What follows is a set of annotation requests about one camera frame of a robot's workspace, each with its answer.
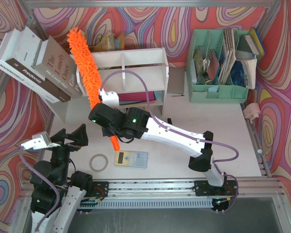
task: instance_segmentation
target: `brown book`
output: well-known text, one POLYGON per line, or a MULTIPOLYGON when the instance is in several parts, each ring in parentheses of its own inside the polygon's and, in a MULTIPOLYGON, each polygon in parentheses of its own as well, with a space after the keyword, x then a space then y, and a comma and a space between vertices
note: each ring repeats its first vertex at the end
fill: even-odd
POLYGON ((82 96, 76 79, 77 65, 53 37, 42 42, 33 68, 73 99, 82 96))
POLYGON ((61 102, 69 101, 71 98, 69 95, 67 95, 65 92, 63 92, 60 88, 55 86, 53 83, 51 83, 48 79, 42 80, 40 77, 35 75, 33 72, 31 72, 28 68, 26 68, 22 63, 20 63, 15 58, 11 58, 6 61, 7 64, 14 67, 17 71, 22 73, 24 76, 31 79, 33 82, 38 84, 40 87, 45 89, 47 92, 52 94, 54 97, 58 98, 61 102))

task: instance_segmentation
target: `swirly pattern wall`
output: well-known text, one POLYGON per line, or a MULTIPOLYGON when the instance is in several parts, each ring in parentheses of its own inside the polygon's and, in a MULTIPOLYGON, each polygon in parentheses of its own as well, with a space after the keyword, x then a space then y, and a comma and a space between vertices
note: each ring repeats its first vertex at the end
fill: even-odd
MULTIPOLYGON (((108 32, 125 32, 127 49, 165 47, 171 66, 185 66, 191 33, 195 28, 249 29, 256 26, 264 8, 40 8, 34 13, 47 34, 67 47, 66 34, 79 27, 96 44, 108 32)), ((0 42, 24 17, 13 0, 0 0, 0 42)), ((261 35, 266 55, 258 70, 250 100, 260 104, 257 122, 271 172, 280 177, 291 201, 291 0, 282 0, 277 17, 261 35)), ((9 230, 13 204, 28 170, 18 158, 18 145, 44 130, 50 110, 40 98, 14 79, 0 100, 0 232, 9 230)), ((32 163, 36 154, 26 152, 32 163)))
POLYGON ((261 109, 256 128, 271 173, 283 182, 291 201, 291 0, 282 0, 262 36, 266 55, 252 95, 261 109))
MULTIPOLYGON (((25 18, 14 0, 0 0, 0 43, 5 33, 21 30, 25 18)), ((30 171, 19 158, 19 144, 44 131, 51 111, 34 92, 11 78, 0 99, 0 233, 8 232, 21 184, 30 171)), ((37 153, 24 153, 34 164, 37 153)))

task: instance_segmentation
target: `blue paper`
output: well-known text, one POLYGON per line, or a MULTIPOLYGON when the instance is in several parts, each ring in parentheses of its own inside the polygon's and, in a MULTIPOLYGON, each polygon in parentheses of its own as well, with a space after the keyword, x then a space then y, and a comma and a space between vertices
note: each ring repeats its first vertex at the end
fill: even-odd
POLYGON ((243 70, 243 65, 240 61, 236 61, 234 63, 230 75, 234 85, 246 87, 245 73, 243 70))
POLYGON ((218 86, 212 86, 208 88, 208 92, 217 92, 218 91, 218 86))

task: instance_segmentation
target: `yellow calculator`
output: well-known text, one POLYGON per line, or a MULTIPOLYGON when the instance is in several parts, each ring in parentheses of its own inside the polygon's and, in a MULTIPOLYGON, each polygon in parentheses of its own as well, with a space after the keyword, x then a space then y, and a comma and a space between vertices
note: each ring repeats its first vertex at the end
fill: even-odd
POLYGON ((141 151, 117 151, 115 165, 146 168, 147 152, 141 151))

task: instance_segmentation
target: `gray book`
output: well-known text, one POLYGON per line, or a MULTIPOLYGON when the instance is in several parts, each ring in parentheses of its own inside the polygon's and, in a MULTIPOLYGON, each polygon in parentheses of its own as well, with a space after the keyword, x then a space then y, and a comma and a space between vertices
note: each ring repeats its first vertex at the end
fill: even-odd
POLYGON ((76 78, 77 65, 53 37, 42 42, 33 68, 73 99, 82 96, 76 78))

